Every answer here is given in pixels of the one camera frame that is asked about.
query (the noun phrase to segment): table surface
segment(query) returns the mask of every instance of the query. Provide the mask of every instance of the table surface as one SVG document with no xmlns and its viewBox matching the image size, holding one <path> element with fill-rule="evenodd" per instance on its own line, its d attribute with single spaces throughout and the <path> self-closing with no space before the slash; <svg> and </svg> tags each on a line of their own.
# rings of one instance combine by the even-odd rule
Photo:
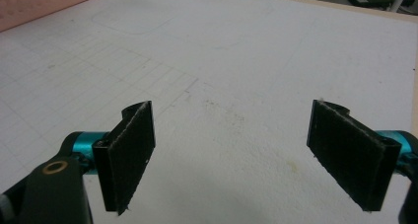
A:
<svg viewBox="0 0 418 224">
<path fill-rule="evenodd" d="M 406 178 L 362 212 L 306 142 L 314 99 L 417 131 L 417 24 L 314 0 L 91 0 L 6 31 L 0 187 L 152 100 L 157 148 L 130 211 L 105 213 L 85 176 L 96 223 L 396 223 Z"/>
</svg>

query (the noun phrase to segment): stain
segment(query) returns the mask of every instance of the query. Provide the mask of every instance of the stain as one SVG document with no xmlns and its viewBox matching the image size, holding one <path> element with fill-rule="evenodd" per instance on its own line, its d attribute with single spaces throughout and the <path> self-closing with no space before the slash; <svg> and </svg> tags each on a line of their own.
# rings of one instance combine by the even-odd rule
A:
<svg viewBox="0 0 418 224">
<path fill-rule="evenodd" d="M 290 167 L 292 173 L 298 172 L 298 166 L 296 165 L 294 161 L 286 161 L 286 164 Z"/>
</svg>

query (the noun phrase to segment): pink perforated tray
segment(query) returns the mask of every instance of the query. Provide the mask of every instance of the pink perforated tray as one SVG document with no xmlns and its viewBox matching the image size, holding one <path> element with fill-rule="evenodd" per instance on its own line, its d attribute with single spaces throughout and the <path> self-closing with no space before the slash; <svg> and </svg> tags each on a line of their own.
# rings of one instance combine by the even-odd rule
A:
<svg viewBox="0 0 418 224">
<path fill-rule="evenodd" d="M 86 0 L 0 0 L 0 32 Z"/>
</svg>

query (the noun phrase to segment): white tabletop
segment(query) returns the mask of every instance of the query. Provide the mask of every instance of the white tabletop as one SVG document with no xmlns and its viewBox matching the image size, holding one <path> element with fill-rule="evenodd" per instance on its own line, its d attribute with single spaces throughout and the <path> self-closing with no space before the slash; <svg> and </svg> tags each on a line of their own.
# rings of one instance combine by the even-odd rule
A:
<svg viewBox="0 0 418 224">
<path fill-rule="evenodd" d="M 96 223 L 396 223 L 406 178 L 362 212 L 306 142 L 314 99 L 410 131 L 416 52 L 416 23 L 292 0 L 91 0 L 0 34 L 0 187 L 152 100 L 130 211 L 85 178 Z"/>
</svg>

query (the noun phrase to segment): orange basket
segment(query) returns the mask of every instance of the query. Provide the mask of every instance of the orange basket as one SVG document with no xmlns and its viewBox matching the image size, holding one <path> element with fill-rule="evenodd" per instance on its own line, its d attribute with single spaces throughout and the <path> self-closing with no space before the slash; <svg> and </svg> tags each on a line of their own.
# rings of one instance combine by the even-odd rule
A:
<svg viewBox="0 0 418 224">
<path fill-rule="evenodd" d="M 0 0 L 0 32 L 86 0 Z"/>
</svg>

